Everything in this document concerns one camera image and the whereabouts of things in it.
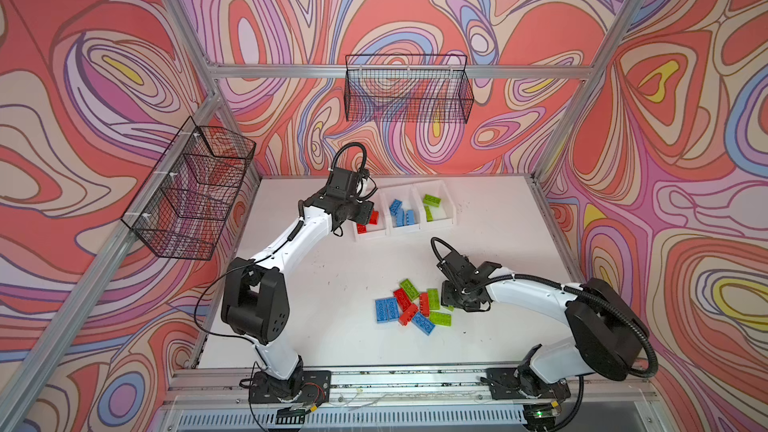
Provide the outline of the blue lego brick top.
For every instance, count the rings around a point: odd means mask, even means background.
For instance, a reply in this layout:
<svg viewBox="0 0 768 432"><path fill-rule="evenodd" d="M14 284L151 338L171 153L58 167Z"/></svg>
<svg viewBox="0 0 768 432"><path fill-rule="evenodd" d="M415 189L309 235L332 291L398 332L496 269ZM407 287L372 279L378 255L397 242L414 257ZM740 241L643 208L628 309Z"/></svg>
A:
<svg viewBox="0 0 768 432"><path fill-rule="evenodd" d="M389 211L392 216L396 216L402 208L402 202L398 199L394 199L389 206Z"/></svg>

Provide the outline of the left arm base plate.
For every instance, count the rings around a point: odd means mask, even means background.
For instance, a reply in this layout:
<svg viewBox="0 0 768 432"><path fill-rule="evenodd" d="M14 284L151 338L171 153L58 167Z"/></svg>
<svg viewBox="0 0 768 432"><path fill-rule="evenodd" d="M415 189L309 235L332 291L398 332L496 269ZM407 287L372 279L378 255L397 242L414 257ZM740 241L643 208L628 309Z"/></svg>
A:
<svg viewBox="0 0 768 432"><path fill-rule="evenodd" d="M242 379L239 386L248 392L250 404L299 403L319 406L330 396L330 370L299 370L287 380L278 380L262 371Z"/></svg>

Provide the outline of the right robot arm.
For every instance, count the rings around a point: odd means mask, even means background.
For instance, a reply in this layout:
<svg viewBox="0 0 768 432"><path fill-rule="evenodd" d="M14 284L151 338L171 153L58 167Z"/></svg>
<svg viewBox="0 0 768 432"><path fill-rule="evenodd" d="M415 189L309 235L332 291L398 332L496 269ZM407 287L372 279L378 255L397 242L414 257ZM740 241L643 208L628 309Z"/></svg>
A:
<svg viewBox="0 0 768 432"><path fill-rule="evenodd" d="M501 384L530 398L554 393L568 378L597 374L621 382L649 379L659 370L650 332L608 283L559 283L514 272L499 263L478 266L455 250L437 256L445 276L442 303L467 313L488 312L495 303L511 304L568 327L557 342L535 344Z"/></svg>

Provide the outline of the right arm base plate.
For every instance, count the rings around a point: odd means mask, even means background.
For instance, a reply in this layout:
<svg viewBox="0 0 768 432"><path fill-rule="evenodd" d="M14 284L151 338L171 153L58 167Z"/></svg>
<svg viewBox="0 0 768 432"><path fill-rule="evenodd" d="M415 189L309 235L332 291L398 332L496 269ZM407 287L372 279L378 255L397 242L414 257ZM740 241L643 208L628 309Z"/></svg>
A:
<svg viewBox="0 0 768 432"><path fill-rule="evenodd" d="M530 368L488 368L480 382L494 400L530 399L563 401L571 397L566 382L546 383Z"/></svg>

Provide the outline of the green lego brick narrow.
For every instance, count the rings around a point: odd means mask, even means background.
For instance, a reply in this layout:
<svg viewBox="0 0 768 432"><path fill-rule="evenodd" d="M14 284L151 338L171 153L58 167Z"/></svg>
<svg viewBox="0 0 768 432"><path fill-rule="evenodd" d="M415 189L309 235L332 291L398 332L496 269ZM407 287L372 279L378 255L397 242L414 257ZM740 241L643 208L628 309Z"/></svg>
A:
<svg viewBox="0 0 768 432"><path fill-rule="evenodd" d="M424 211L425 211L425 217L427 222L432 222L434 220L431 208L427 205L424 205Z"/></svg>

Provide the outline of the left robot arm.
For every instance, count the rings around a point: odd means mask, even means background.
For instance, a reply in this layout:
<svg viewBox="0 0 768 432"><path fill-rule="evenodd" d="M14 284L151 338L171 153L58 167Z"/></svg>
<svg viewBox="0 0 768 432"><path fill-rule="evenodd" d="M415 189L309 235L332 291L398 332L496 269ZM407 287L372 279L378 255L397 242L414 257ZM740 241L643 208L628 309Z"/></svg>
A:
<svg viewBox="0 0 768 432"><path fill-rule="evenodd" d="M280 340L290 317L287 276L326 237L342 236L345 223L369 223L377 186L367 159L362 143L342 146L325 184L298 202L290 225L253 257L233 260L225 274L220 320L253 345L273 379L289 382L302 368L300 355Z"/></svg>

